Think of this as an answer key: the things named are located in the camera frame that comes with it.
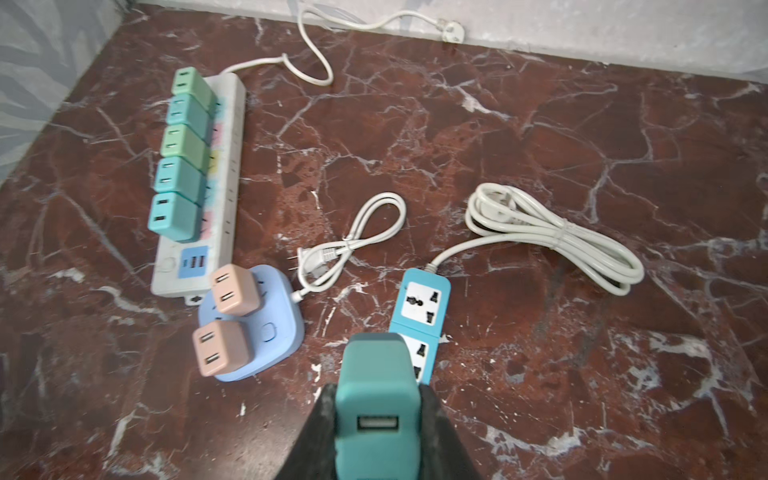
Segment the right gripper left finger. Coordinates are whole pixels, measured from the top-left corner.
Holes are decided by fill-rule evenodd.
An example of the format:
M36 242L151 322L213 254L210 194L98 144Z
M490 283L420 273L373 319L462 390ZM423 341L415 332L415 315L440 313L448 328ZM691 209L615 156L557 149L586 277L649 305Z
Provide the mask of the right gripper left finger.
M335 480L336 384L325 385L282 467L274 477Z

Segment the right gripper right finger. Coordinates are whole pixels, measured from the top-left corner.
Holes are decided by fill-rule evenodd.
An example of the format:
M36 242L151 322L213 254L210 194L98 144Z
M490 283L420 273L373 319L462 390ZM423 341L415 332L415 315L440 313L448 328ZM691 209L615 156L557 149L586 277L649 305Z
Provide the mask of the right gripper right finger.
M434 390L420 384L419 479L480 479Z

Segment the teal usb plug cube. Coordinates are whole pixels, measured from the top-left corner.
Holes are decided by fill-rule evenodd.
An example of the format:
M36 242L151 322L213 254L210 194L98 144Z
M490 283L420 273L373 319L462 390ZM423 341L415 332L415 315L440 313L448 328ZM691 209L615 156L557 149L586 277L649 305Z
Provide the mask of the teal usb plug cube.
M335 394L339 479L416 479L421 396L409 351L395 333L353 336Z
M169 100L166 123L171 126L186 125L207 145L211 144L212 118L190 94L174 95Z

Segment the square blue power strip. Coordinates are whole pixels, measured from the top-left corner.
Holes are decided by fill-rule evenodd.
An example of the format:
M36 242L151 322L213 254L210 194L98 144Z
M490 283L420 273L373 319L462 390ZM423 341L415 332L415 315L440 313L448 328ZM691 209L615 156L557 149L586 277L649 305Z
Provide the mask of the square blue power strip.
M234 372L213 376L223 382L242 380L276 365L293 354L304 339L304 321L287 277L269 265L248 270L262 296L259 310L244 317L223 314L216 308L212 287L198 307L198 328L214 320L235 320L245 330L251 359Z

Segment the pink plug cube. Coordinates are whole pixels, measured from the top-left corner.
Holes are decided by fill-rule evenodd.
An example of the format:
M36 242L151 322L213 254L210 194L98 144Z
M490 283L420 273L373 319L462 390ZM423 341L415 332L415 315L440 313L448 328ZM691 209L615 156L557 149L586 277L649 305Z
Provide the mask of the pink plug cube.
M192 342L199 371L204 377L234 372L251 359L245 330L235 320L214 320L197 328L192 334Z
M252 272L226 264L210 275L216 308L223 314L244 317L262 307L262 296Z

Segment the long white pastel power strip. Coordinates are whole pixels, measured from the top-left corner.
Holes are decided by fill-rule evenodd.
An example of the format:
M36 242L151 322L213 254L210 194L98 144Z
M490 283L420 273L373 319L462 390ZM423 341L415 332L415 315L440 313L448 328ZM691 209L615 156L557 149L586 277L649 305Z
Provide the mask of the long white pastel power strip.
M238 182L243 146L245 88L234 73L204 77L216 95L201 231L197 241L178 243L159 236L150 290L166 298L199 304L210 275L233 257Z

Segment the light green usb plug cube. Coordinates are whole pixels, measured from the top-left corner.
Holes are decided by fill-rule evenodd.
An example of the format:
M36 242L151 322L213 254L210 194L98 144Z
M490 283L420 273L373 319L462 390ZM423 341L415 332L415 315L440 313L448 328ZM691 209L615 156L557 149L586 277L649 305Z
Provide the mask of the light green usb plug cube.
M210 148L185 124L167 125L160 147L164 158L180 157L206 174L210 161Z

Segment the teal power strip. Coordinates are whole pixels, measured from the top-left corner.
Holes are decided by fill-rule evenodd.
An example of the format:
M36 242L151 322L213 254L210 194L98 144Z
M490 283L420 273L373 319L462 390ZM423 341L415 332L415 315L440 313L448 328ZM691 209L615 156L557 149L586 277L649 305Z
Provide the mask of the teal power strip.
M450 281L428 264L403 276L389 327L406 343L416 380L429 385L448 308Z

